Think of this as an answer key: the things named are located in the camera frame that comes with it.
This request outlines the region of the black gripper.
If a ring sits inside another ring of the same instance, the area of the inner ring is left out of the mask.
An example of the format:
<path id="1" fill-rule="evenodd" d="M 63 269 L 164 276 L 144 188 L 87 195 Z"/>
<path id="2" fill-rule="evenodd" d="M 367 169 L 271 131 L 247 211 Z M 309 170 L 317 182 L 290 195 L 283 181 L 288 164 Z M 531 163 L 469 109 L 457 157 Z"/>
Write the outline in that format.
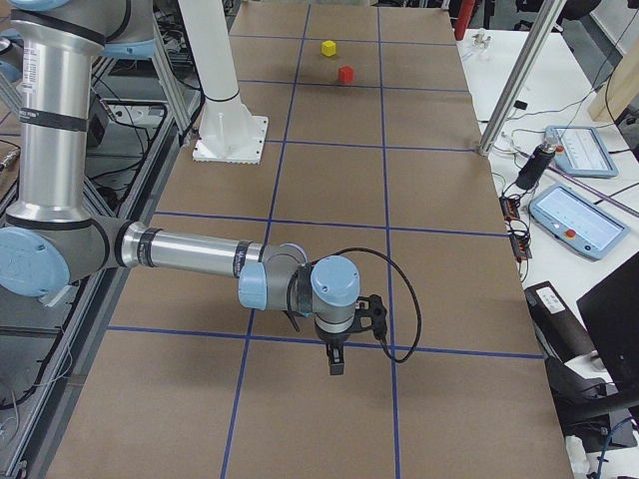
<path id="1" fill-rule="evenodd" d="M 319 339 L 325 344 L 325 352 L 328 360 L 328 368 L 330 375 L 344 374 L 344 356 L 343 345 L 349 339 L 349 333 L 343 331 L 340 333 L 327 332 L 319 330 Z"/>

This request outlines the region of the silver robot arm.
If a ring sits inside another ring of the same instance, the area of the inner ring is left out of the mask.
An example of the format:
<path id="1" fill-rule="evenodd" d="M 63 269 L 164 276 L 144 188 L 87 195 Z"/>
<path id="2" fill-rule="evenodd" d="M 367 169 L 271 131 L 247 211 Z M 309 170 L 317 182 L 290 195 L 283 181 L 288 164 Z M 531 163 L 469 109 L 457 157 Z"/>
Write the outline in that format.
<path id="1" fill-rule="evenodd" d="M 292 243 L 171 233 L 83 205 L 93 60 L 107 52 L 148 57 L 156 47 L 149 1 L 16 1 L 24 42 L 19 196 L 1 231 L 1 283 L 41 296 L 110 267 L 168 267 L 234 277 L 240 303 L 310 315 L 331 374 L 355 330 L 359 273 L 347 258 L 309 262 Z"/>

